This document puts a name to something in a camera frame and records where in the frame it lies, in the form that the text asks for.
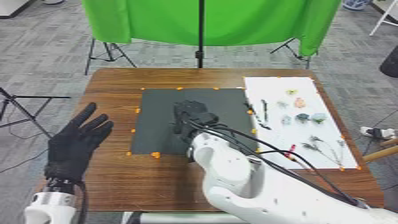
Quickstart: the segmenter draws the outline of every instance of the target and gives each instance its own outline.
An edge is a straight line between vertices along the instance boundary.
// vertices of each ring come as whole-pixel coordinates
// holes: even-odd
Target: orange marker
[[[155,159],[160,159],[160,152],[153,152],[151,156],[155,157]]]

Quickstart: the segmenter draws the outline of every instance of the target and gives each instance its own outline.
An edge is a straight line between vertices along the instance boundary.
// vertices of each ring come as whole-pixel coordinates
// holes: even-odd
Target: black mat
[[[207,104],[208,111],[219,116],[221,123],[251,133],[253,124],[247,115],[246,92],[242,89],[151,89],[143,93],[141,115],[135,125],[134,154],[187,154],[189,144],[173,133],[173,106],[176,102],[194,100]],[[240,138],[256,149],[256,143]]]

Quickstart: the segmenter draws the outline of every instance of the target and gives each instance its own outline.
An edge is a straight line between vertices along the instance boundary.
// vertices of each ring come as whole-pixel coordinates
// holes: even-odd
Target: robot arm
[[[95,150],[105,141],[114,123],[103,114],[84,125],[96,104],[91,103],[48,141],[47,187],[25,208],[27,224],[70,224],[75,216],[75,186],[84,186],[84,173]]]
[[[253,224],[397,223],[398,216],[334,199],[306,183],[247,157],[223,138],[201,133],[192,141],[194,159],[207,175],[210,204]]]

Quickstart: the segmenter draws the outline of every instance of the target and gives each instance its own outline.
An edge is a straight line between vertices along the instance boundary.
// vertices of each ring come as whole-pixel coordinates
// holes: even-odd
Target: wooden table
[[[98,103],[98,114],[116,122],[112,135],[96,151],[88,172],[91,211],[214,211],[203,192],[203,171],[183,156],[132,155],[132,129],[143,88],[235,88],[244,76],[313,77],[361,170],[322,170],[343,191],[384,206],[384,195],[363,162],[359,150],[338,116],[322,84],[308,70],[271,69],[102,69],[93,76],[79,110]]]

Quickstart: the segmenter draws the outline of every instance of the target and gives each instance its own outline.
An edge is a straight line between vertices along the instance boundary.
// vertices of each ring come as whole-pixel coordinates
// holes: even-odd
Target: robot wrist
[[[50,177],[43,192],[61,192],[75,195],[75,181],[66,178]]]

